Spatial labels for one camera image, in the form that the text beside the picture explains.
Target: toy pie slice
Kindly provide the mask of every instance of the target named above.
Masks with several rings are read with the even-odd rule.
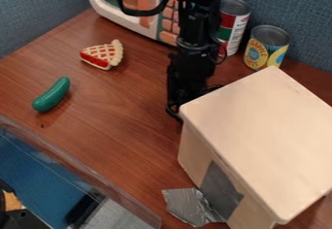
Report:
[[[123,57],[122,43],[115,39],[110,44],[85,48],[80,52],[81,60],[102,70],[117,66]]]

